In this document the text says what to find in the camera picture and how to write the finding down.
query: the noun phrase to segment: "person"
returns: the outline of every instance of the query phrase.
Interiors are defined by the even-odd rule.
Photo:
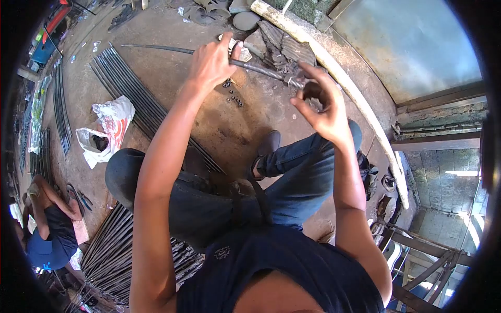
[[[383,312],[392,281],[365,216],[356,159],[362,135],[347,119],[343,96],[328,74],[299,63],[316,82],[290,102],[316,133],[280,148],[278,131],[263,139],[249,170],[251,182],[283,176],[262,197],[259,188],[256,196],[240,198],[204,192],[203,175],[187,170],[194,162],[187,143],[195,116],[208,93],[236,70],[228,64],[230,39],[225,33],[219,44],[195,51],[148,152],[122,149],[108,163],[110,192],[134,212],[131,310]],[[232,58],[238,59],[241,47]],[[304,101],[308,97],[318,98],[325,110],[314,112]],[[335,246],[301,232],[332,195]],[[171,236],[205,248],[202,268],[178,292]]]
[[[69,191],[69,205],[41,176],[36,175],[23,194],[23,227],[14,219],[21,246],[34,267],[60,269],[78,249],[71,220],[82,220],[76,195]],[[29,216],[37,227],[28,231]]]

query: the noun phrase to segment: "concrete floor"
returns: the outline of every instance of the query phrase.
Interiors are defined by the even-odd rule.
[[[73,130],[80,127],[94,128],[93,122],[97,116],[92,112],[92,104],[112,100],[88,66],[93,56],[108,47],[108,41],[114,44],[156,99],[169,109],[187,77],[191,56],[160,50],[125,48],[121,47],[121,44],[170,45],[196,49],[202,44],[216,40],[224,31],[234,31],[236,39],[243,40],[246,36],[245,33],[235,31],[230,25],[221,22],[209,27],[184,23],[177,10],[167,8],[163,2],[157,7],[150,5],[149,9],[139,12],[132,20],[109,34],[107,28],[112,18],[119,14],[120,8],[112,10],[111,6],[108,6],[95,11],[97,16],[89,16],[69,30],[59,46],[65,56],[64,90]],[[93,53],[93,42],[96,41],[101,41],[101,44],[98,52]],[[391,121],[395,120],[395,107],[387,92],[385,93],[384,86],[346,43],[338,44],[332,41],[329,44],[331,53],[341,57],[340,64],[349,70],[350,76],[359,84],[383,127],[389,131]],[[269,130],[278,129],[283,136],[282,145],[288,145],[311,135],[313,129],[289,104],[289,98],[293,95],[291,89],[260,74],[247,73],[241,69],[232,78],[241,86],[238,91],[244,99],[244,107],[238,108],[232,103],[228,104],[225,101],[226,91],[216,88],[205,100],[193,125],[192,136],[207,149],[230,177],[243,178],[257,144]],[[377,192],[367,203],[367,217],[374,218],[377,203],[386,192],[380,179],[387,172],[388,160],[379,143],[374,140],[374,133],[367,122],[353,103],[345,98],[348,117],[356,121],[362,129],[361,151],[368,155],[369,161],[380,170]],[[91,170],[75,136],[71,140],[72,146],[68,155],[64,156],[55,123],[52,88],[47,97],[43,126],[52,130],[51,162],[56,183],[63,189],[66,183],[72,183],[94,202],[94,210],[87,211],[85,215],[92,239],[109,213],[106,207],[112,203],[104,182],[106,163],[98,163]],[[131,125],[122,147],[146,151],[148,145],[149,140]],[[21,191],[27,188],[29,180],[29,174],[25,173],[20,179]],[[272,182],[272,179],[266,179],[263,186],[266,187]],[[329,199],[305,223],[305,234],[318,239],[331,231],[331,225],[335,225],[335,214],[333,201]]]

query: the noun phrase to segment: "navy blue t-shirt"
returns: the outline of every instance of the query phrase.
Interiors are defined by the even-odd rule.
[[[266,269],[290,277],[325,312],[384,312],[360,263],[281,225],[237,230],[209,246],[202,268],[177,293],[177,312],[231,313],[253,275]]]
[[[26,245],[26,253],[31,263],[35,267],[45,269],[60,269],[64,267],[70,261],[71,256],[77,251],[76,248],[73,253],[71,251],[66,252],[65,247],[61,244],[57,236],[51,234],[47,239],[43,240],[38,233],[38,228],[35,228],[33,235],[28,239]]]

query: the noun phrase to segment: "red object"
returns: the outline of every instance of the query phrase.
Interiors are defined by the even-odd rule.
[[[50,23],[47,25],[47,31],[49,32],[49,34],[52,33],[52,31],[54,29],[56,29],[57,25],[59,25],[59,23],[64,19],[64,17],[66,16],[66,14],[68,14],[69,11],[71,11],[71,7],[62,8],[54,16],[52,21],[50,21]],[[47,38],[48,38],[47,32],[44,32],[44,35],[42,36],[42,43],[43,44],[45,44],[45,42],[47,41]]]

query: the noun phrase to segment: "metal sheet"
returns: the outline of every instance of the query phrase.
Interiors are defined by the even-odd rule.
[[[397,104],[482,80],[471,43],[443,0],[355,0],[333,28]]]

